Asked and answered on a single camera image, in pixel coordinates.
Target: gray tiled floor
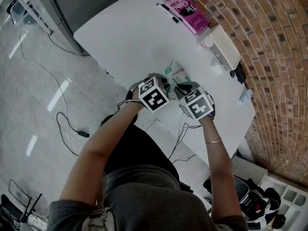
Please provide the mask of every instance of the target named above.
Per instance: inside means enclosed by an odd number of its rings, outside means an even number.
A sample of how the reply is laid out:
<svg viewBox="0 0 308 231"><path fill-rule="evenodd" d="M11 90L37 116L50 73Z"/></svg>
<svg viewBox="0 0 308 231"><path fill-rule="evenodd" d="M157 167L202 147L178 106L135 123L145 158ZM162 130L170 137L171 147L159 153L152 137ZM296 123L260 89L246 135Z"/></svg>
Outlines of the gray tiled floor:
<svg viewBox="0 0 308 231"><path fill-rule="evenodd" d="M54 107L50 104L59 92L58 86L39 66L23 60L20 31L21 27L11 22L0 29L0 180L14 179L26 189L43 193L50 203L59 197L75 159L63 145L55 120L57 112L65 113L62 96ZM126 90L91 56L77 57L55 47L38 25L28 33L24 31L22 38L24 35L25 58L44 66L60 85L66 86L64 96L71 125L94 133L101 120L114 113ZM136 124L147 130L154 121L153 115L143 109ZM59 122L68 143L67 124L63 117ZM87 139L70 132L72 148L79 153ZM30 141L34 147L28 156ZM187 147L183 150L185 157L191 153ZM206 170L202 162L198 163L198 170ZM202 184L203 179L196 180Z"/></svg>

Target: book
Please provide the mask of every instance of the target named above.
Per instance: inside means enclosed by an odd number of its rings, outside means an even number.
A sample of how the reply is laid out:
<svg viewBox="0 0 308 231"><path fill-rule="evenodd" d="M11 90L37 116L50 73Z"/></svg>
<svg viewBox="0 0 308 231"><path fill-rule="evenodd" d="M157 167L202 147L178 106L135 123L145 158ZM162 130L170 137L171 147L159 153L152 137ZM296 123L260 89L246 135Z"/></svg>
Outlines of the book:
<svg viewBox="0 0 308 231"><path fill-rule="evenodd" d="M165 5L183 20L193 34L199 34L208 27L209 20L191 0L167 0Z"/></svg>

